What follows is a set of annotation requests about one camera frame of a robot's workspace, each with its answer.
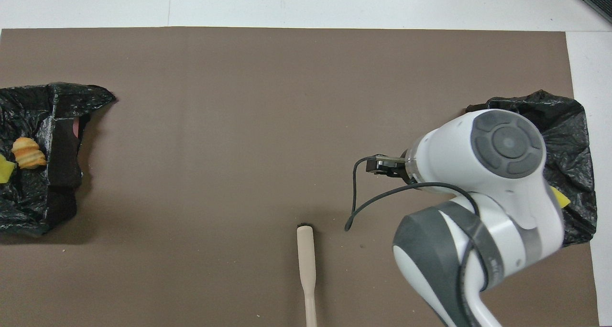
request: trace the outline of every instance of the plastic bag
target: plastic bag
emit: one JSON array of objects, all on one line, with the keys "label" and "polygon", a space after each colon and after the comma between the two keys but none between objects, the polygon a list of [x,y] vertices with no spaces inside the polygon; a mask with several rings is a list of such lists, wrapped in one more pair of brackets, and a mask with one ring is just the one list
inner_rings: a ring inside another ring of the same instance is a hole
[{"label": "plastic bag", "polygon": [[40,236],[77,213],[83,129],[91,112],[114,100],[102,87],[70,83],[0,89],[0,153],[15,162],[13,142],[28,137],[48,162],[33,170],[16,167],[0,184],[0,233]]},{"label": "plastic bag", "polygon": [[544,90],[522,98],[492,98],[466,112],[506,109],[531,120],[546,144],[544,177],[571,201],[564,207],[563,246],[588,242],[597,227],[597,202],[589,131],[584,108],[576,100]]}]

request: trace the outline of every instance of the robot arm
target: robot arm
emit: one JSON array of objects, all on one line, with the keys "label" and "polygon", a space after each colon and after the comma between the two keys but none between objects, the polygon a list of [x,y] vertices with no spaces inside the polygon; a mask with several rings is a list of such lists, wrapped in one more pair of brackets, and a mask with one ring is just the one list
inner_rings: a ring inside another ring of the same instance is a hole
[{"label": "robot arm", "polygon": [[463,196],[409,214],[393,240],[400,271],[446,325],[499,326],[480,291],[560,248],[563,219],[543,177],[545,151],[529,120],[487,109],[427,133],[401,160],[370,161],[369,172],[448,183],[476,202],[479,216]]}]

